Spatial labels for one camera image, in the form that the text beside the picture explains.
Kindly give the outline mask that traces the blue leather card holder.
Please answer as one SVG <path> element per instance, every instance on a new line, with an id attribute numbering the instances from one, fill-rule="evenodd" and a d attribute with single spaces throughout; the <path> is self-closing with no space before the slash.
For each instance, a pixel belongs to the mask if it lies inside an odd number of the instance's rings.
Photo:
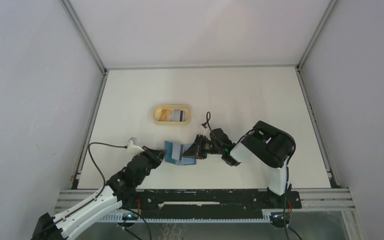
<path id="1" fill-rule="evenodd" d="M 164 149 L 166 150 L 166 154 L 164 156 L 165 162 L 173 165 L 177 165 L 177 166 L 191 166 L 191 165 L 197 164 L 197 160 L 195 158 L 182 157 L 181 161 L 175 161 L 174 159 L 172 159 L 173 143 L 176 143 L 176 142 L 171 142 L 171 141 L 164 142 Z"/>

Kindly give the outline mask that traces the grey card black stripe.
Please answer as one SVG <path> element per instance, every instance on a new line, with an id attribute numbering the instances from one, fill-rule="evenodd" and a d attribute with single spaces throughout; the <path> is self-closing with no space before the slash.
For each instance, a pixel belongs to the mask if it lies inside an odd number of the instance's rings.
<path id="1" fill-rule="evenodd" d="M 171 158 L 175 161 L 181 161 L 182 157 L 183 157 L 183 145 L 179 142 L 173 142 Z"/>

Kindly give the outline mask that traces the white card black stripe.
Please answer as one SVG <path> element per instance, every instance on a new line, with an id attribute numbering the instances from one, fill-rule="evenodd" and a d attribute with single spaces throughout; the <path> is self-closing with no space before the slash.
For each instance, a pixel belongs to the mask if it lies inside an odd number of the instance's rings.
<path id="1" fill-rule="evenodd" d="M 172 111 L 172 115 L 171 115 L 171 121 L 173 122 L 184 122 L 185 119 L 186 119 L 186 112 L 184 110 L 181 110 L 181 109 L 174 109 Z"/>

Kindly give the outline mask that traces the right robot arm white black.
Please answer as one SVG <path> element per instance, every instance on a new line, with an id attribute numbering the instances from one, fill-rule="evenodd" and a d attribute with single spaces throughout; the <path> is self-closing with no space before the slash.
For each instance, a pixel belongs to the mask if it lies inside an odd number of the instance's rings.
<path id="1" fill-rule="evenodd" d="M 266 122 L 259 120 L 237 142 L 229 139 L 221 128 L 210 128 L 209 137 L 198 134 L 182 156 L 206 159 L 208 155 L 220 155 L 229 166 L 238 166 L 254 156 L 268 166 L 269 203 L 282 208 L 289 201 L 289 161 L 296 150 L 294 138 Z"/>

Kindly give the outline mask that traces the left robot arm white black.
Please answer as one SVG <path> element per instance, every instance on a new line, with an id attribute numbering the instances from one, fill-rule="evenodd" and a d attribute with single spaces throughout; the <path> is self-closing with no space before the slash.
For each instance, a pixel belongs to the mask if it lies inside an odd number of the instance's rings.
<path id="1" fill-rule="evenodd" d="M 103 216 L 120 209 L 129 209 L 136 203 L 136 188 L 151 170 L 163 162 L 165 149 L 145 146 L 119 172 L 110 177 L 99 190 L 89 197 L 53 216 L 39 217 L 32 234 L 33 240 L 75 240 Z"/>

